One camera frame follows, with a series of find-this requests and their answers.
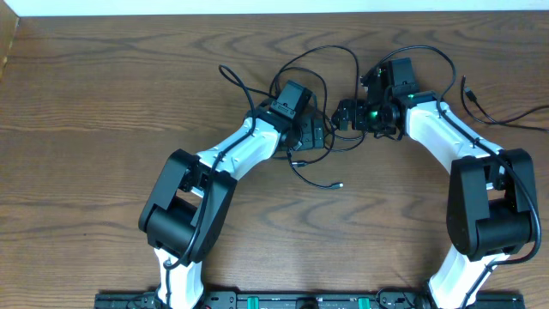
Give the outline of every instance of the white arm segment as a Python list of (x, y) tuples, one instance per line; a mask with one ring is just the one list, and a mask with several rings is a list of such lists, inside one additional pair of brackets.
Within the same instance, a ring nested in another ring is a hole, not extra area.
[(154, 249), (160, 263), (160, 288), (157, 296), (166, 303), (166, 284), (170, 285), (170, 307), (173, 309), (191, 309), (193, 308), (202, 293), (204, 286), (201, 281), (202, 262), (189, 266), (179, 265), (170, 270), (170, 280), (166, 282), (166, 269), (162, 265), (166, 260), (175, 263), (178, 259), (163, 249)]
[[(467, 127), (449, 109), (445, 102), (440, 103), (446, 115), (469, 135), (479, 138), (481, 142), (495, 153), (502, 148), (488, 142), (471, 128)], [(489, 154), (481, 148), (475, 147), (464, 135), (456, 130), (451, 124), (440, 117), (437, 110), (437, 102), (426, 102), (418, 104), (407, 111), (406, 133), (413, 139), (425, 146), (437, 160), (450, 173), (452, 161), (465, 156), (476, 158), (486, 157)], [(431, 295), (439, 308), (458, 308), (462, 305), (466, 292), (474, 285), (485, 266), (491, 261), (505, 260), (509, 255), (504, 253), (483, 257), (480, 261), (471, 262), (467, 256), (462, 255), (454, 246), (449, 249), (443, 265), (437, 274), (431, 277), (429, 289)], [(477, 288), (469, 297), (468, 305), (476, 301)]]
[[(502, 149), (495, 143), (488, 142), (466, 126), (452, 113), (448, 108), (448, 104), (441, 102), (440, 107), (443, 111), (447, 111), (446, 115), (454, 123), (464, 129), (470, 136), (474, 138), (478, 137), (483, 145), (486, 145), (496, 153)], [(448, 173), (450, 172), (452, 161), (455, 159), (461, 159), (465, 156), (481, 158), (489, 155), (486, 151), (474, 147), (467, 138), (438, 115), (436, 101), (418, 104), (407, 111), (406, 133), (413, 140), (425, 146), (446, 168)]]
[[(227, 146), (244, 136), (251, 128), (251, 118), (247, 118), (240, 129), (229, 136), (219, 145), (198, 153), (200, 162), (207, 167), (214, 164), (217, 154)], [(217, 165), (217, 171), (227, 171), (231, 176), (239, 180), (251, 170), (257, 163), (270, 158), (278, 146), (281, 134), (269, 124), (261, 119), (256, 119), (256, 129), (251, 136), (248, 136), (233, 149), (231, 149), (221, 162)], [(203, 192), (196, 187), (192, 192), (203, 197)], [(154, 249), (160, 263), (160, 288), (158, 297), (166, 303), (166, 270), (163, 263), (170, 260), (172, 263), (177, 258), (162, 249)], [(173, 309), (192, 309), (202, 296), (204, 287), (201, 281), (202, 262), (191, 263), (188, 267), (179, 265), (174, 270), (170, 270), (170, 306)]]

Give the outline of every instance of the white background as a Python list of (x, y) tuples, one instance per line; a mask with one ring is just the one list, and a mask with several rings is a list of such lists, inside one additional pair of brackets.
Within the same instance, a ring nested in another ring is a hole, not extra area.
[(549, 0), (4, 0), (18, 16), (537, 10)]

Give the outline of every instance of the wooden tabletop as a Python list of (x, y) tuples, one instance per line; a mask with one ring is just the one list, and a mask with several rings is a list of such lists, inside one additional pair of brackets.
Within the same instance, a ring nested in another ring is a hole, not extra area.
[[(363, 74), (396, 48), (434, 45), (486, 110), (506, 118), (547, 104), (548, 42), (549, 13), (24, 18), (0, 82), (0, 306), (91, 307), (98, 292), (158, 285), (137, 218), (161, 168), (177, 148), (195, 153), (229, 136), (248, 109), (218, 64), (265, 89), (286, 61), (319, 45), (353, 49)], [(423, 89), (448, 83), (436, 54), (402, 56), (412, 57)], [(299, 64), (325, 77), (330, 112), (352, 97), (348, 54), (322, 51)], [(322, 95), (314, 77), (287, 77)], [(547, 234), (549, 136), (473, 123), (458, 87), (446, 100), (486, 139), (532, 155)], [(521, 124), (547, 128), (549, 114)], [(368, 137), (303, 174), (345, 187), (320, 191), (285, 161), (259, 164), (238, 183), (204, 282), (367, 291), (417, 288), (438, 270), (450, 246), (449, 176), (419, 143)], [(545, 308), (548, 268), (544, 240), (533, 261), (498, 268), (483, 288), (518, 290), (528, 308)]]

